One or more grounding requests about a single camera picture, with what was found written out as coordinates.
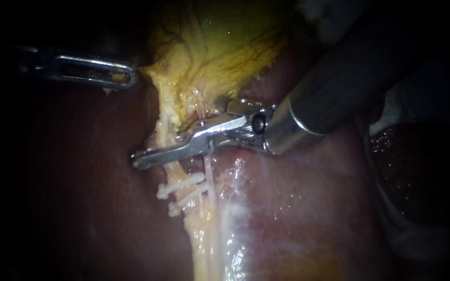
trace reddish liver tissue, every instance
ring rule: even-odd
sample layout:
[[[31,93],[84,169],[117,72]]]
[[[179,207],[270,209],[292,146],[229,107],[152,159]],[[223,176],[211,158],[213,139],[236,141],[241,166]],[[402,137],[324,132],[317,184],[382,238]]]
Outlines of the reddish liver tissue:
[[[311,54],[286,51],[244,95],[279,100],[314,62]],[[164,180],[161,169],[138,172],[128,162],[157,117],[150,93],[145,87],[106,98],[100,91],[61,88],[40,104],[29,137],[29,199],[33,225],[42,234],[38,243],[65,275],[193,278],[182,218],[167,217],[167,202],[155,196]],[[232,259],[242,253],[232,276],[391,278],[389,252],[366,192],[371,181],[362,139],[347,123],[315,147],[283,157],[238,148],[214,155],[217,185],[225,187],[219,202],[223,254],[230,251]]]

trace metal grasper jaw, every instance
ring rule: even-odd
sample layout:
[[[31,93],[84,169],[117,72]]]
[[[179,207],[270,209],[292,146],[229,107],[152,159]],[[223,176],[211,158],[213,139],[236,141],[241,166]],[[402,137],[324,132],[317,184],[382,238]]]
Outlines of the metal grasper jaw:
[[[132,154],[132,165],[145,170],[233,145],[267,153],[262,136],[274,110],[275,106],[264,106],[258,101],[235,99],[228,104],[226,113],[193,123],[176,145]]]

